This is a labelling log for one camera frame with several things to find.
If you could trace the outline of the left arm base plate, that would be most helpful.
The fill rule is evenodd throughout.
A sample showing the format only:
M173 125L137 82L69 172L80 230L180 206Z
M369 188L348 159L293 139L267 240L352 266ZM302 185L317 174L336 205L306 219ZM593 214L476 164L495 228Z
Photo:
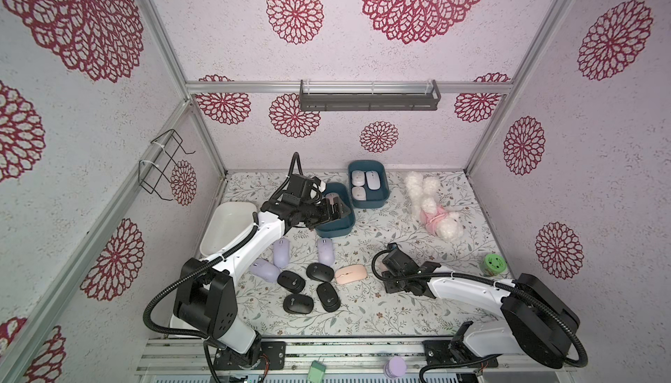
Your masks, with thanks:
M217 371L256 370L263 372L284 368L287 348L285 342L262 339L256 348L257 351L251 354L236 353L230 348L218 350L213 361L214 369Z

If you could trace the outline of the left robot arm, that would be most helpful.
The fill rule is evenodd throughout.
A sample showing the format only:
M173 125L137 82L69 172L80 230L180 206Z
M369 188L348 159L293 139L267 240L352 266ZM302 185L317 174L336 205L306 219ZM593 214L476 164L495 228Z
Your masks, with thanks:
M236 286L253 262L294 227L316 229L351 213L339 197L329 199L327 184L302 171L300 154L292 156L282 184L251 214L251 225L231 243L203 260L189 259L176 282L161 290L143 312L143 323L152 332L202 339L219 349L255 358L260 354L260 334L238 318ZM173 315L188 329L159 325L152 319L158 304L176 294Z

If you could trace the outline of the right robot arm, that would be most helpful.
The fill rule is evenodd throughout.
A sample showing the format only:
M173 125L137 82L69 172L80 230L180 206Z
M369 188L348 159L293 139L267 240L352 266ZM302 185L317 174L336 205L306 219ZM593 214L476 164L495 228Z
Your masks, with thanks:
M483 369L507 355L524 354L555 370L583 368L589 363L578 337L578 315L536 276L494 279L461 273L438 262L419 265L397 243L374 255L370 268L390 294L454 300L498 317L480 326L463 323L444 353L419 370L420 381L430 371Z

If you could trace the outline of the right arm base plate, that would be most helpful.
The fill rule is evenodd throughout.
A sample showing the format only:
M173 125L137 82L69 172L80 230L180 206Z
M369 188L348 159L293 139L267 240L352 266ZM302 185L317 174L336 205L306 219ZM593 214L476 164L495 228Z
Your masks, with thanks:
M499 367L498 358L479 357L460 342L451 339L427 339L422 342L426 365L430 369Z

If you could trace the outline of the white mouse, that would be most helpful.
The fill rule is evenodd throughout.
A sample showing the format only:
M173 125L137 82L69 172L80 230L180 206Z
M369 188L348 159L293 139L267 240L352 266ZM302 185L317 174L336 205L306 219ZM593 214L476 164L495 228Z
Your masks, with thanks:
M352 198L355 201L366 201L367 200L366 190L362 186L352 187L351 195L352 195Z
M351 184L353 187L363 187L366 184L366 174L364 171L354 170L351 172Z
M381 183L381 178L379 176L379 173L374 170L367 171L366 173L366 185L368 189L372 191L377 191L381 188L382 183Z

